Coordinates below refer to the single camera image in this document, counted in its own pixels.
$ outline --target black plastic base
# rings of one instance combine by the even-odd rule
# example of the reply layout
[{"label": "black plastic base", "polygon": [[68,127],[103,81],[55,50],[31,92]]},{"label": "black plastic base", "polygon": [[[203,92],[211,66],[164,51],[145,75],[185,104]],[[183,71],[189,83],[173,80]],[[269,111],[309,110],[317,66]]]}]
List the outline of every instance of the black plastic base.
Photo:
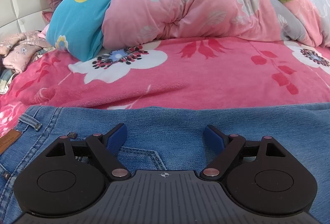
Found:
[{"label": "black plastic base", "polygon": [[308,213],[266,217],[236,205],[218,182],[194,171],[137,171],[111,183],[92,207],[63,218],[24,214],[15,224],[317,224]]}]

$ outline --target bed headboard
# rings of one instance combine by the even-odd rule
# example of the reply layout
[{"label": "bed headboard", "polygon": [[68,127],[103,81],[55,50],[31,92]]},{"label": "bed headboard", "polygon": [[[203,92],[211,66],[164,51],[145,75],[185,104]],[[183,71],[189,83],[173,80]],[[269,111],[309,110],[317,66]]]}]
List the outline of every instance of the bed headboard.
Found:
[{"label": "bed headboard", "polygon": [[0,40],[9,34],[43,30],[42,11],[50,11],[46,0],[0,0]]}]

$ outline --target circular pad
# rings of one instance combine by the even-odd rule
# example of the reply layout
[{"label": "circular pad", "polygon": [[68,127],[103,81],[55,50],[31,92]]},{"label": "circular pad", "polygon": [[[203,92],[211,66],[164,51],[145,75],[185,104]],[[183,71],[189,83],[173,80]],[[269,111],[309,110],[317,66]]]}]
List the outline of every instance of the circular pad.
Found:
[{"label": "circular pad", "polygon": [[38,178],[38,185],[45,191],[60,192],[70,189],[76,182],[75,174],[66,170],[53,170]]},{"label": "circular pad", "polygon": [[255,176],[255,183],[268,191],[285,191],[293,185],[293,178],[283,171],[266,170]]}]

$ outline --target blue denim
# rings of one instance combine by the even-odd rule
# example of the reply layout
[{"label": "blue denim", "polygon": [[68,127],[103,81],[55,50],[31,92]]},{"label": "blue denim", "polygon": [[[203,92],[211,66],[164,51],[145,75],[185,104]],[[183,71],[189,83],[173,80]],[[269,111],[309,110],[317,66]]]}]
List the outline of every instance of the blue denim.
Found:
[{"label": "blue denim", "polygon": [[202,136],[207,124],[248,140],[273,136],[315,176],[318,194],[310,213],[330,224],[330,103],[223,110],[30,107],[15,128],[22,136],[0,156],[0,175],[11,174],[8,180],[0,177],[0,220],[10,224],[20,215],[14,180],[58,136],[75,132],[76,140],[83,140],[93,133],[105,134],[121,122],[128,128],[128,138],[118,159],[131,172],[200,172],[215,157]]}]

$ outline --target pink bedsheet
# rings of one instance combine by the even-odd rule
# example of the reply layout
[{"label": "pink bedsheet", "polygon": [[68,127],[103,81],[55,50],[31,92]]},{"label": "pink bedsheet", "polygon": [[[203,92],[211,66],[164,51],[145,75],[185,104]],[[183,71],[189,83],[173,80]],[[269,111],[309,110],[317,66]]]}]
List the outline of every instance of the pink bedsheet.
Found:
[{"label": "pink bedsheet", "polygon": [[328,48],[231,37],[151,42],[87,62],[56,50],[1,97],[0,135],[31,105],[224,109],[329,102],[329,59]]}]

